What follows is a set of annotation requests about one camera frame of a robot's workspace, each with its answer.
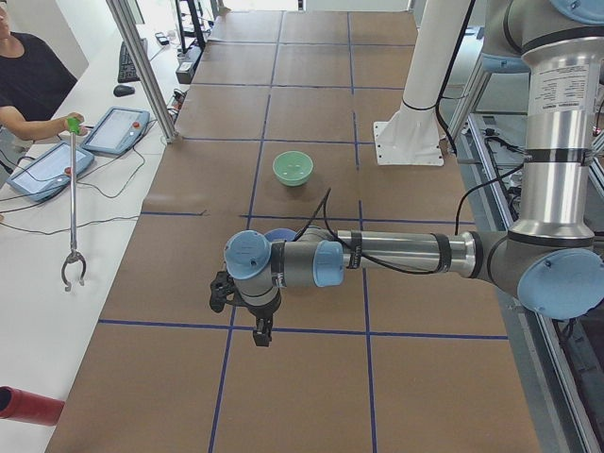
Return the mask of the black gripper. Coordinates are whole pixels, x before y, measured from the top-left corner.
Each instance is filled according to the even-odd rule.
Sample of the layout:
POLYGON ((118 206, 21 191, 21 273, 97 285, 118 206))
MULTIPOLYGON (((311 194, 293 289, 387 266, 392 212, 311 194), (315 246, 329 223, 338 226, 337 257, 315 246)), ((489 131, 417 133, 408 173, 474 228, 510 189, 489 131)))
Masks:
POLYGON ((256 346, 264 346, 272 341, 272 328, 274 313, 277 311, 275 304, 247 307, 248 311, 255 316, 256 326, 253 330, 253 340, 256 346))

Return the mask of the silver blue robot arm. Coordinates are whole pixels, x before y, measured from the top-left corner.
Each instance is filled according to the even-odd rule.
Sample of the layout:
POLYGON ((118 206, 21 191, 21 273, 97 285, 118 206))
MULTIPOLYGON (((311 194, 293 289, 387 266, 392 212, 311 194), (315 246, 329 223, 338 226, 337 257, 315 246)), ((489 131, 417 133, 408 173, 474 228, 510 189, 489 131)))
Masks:
POLYGON ((599 1, 492 1, 488 56, 518 57, 530 71, 518 219, 506 232, 394 234, 305 226, 290 241, 246 230, 226 243, 225 269, 210 285, 210 308, 243 307, 266 346, 281 290, 329 287, 348 269, 379 266, 407 275, 454 272, 478 278, 540 315, 567 320, 603 298, 603 260, 584 206, 594 101, 603 60, 599 1))

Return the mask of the person's forearm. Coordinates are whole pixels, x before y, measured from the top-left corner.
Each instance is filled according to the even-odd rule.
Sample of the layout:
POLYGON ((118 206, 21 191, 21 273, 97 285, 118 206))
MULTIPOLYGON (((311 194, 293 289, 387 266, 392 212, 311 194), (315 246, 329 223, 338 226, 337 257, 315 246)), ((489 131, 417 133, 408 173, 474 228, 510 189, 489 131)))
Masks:
POLYGON ((58 118, 47 121, 27 121, 13 106, 0 109, 1 125, 23 141, 38 141, 51 138, 65 130, 66 120, 58 118))

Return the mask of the person's hand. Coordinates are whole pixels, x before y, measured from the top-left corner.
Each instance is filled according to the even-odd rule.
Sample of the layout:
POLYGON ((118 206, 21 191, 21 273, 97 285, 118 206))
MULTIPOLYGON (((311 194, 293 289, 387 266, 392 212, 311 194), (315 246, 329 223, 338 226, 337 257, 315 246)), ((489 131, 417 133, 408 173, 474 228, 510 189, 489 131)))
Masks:
POLYGON ((61 131, 65 133, 74 133, 76 136, 85 136, 88 129, 84 126, 84 116, 78 112, 71 112, 59 118, 61 131))

